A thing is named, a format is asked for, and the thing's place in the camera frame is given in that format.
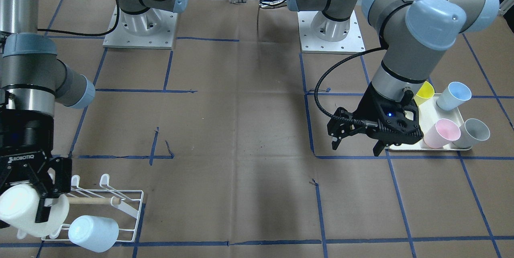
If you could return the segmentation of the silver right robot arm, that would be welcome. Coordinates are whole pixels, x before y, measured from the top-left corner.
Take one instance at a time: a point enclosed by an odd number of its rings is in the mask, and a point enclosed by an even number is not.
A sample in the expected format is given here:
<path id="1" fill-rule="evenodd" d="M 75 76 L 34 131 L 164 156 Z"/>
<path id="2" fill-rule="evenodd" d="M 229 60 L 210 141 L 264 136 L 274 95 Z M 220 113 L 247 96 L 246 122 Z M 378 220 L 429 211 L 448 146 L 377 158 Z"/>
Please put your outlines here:
<path id="1" fill-rule="evenodd" d="M 77 36 L 111 33 L 72 33 L 37 28 L 39 0 L 1 0 L 1 194 L 16 183 L 35 187 L 35 213 L 28 221 L 46 223 L 52 206 L 46 200 L 71 190 L 72 159 L 52 159 L 55 102 L 85 108 L 95 88 L 57 58 L 56 44 L 38 31 Z M 117 17 L 145 16 L 153 9 L 182 13 L 188 0 L 115 0 Z"/>

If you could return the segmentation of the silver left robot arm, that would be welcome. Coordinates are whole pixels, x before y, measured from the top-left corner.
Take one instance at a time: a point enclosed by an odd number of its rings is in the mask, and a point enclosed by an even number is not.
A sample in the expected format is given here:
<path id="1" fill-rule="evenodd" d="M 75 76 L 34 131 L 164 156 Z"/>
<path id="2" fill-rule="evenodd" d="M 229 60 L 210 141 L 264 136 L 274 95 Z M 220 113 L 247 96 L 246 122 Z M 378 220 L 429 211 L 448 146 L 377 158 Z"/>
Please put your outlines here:
<path id="1" fill-rule="evenodd" d="M 326 23 L 348 28 L 357 0 L 288 0 L 291 11 L 315 11 L 326 36 Z M 380 47 L 365 50 L 334 64 L 314 88 L 314 102 L 329 117 L 327 134 L 332 149 L 349 136 L 365 134 L 375 139 L 379 156 L 391 145 L 424 141 L 434 149 L 461 139 L 461 128 L 441 118 L 429 129 L 419 124 L 420 113 L 414 97 L 435 66 L 461 33 L 477 32 L 492 24 L 499 13 L 499 0 L 362 0 L 362 13 L 378 33 Z M 368 53 L 385 54 L 354 112 L 337 108 L 330 113 L 321 106 L 319 87 L 326 76 L 342 63 Z"/>

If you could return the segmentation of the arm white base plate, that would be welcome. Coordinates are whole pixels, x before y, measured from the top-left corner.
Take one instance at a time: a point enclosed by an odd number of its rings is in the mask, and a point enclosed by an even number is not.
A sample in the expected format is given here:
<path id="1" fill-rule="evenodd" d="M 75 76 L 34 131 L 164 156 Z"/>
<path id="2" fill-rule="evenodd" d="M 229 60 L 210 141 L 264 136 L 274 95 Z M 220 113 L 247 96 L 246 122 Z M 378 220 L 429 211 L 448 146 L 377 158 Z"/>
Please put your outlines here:
<path id="1" fill-rule="evenodd" d="M 179 14 L 151 8 L 139 15 L 120 11 L 113 13 L 109 28 L 116 29 L 105 36 L 103 46 L 118 49 L 173 49 Z"/>
<path id="2" fill-rule="evenodd" d="M 298 12 L 298 26 L 302 53 L 352 55 L 365 51 L 355 11 L 343 22 L 329 20 L 321 11 Z"/>

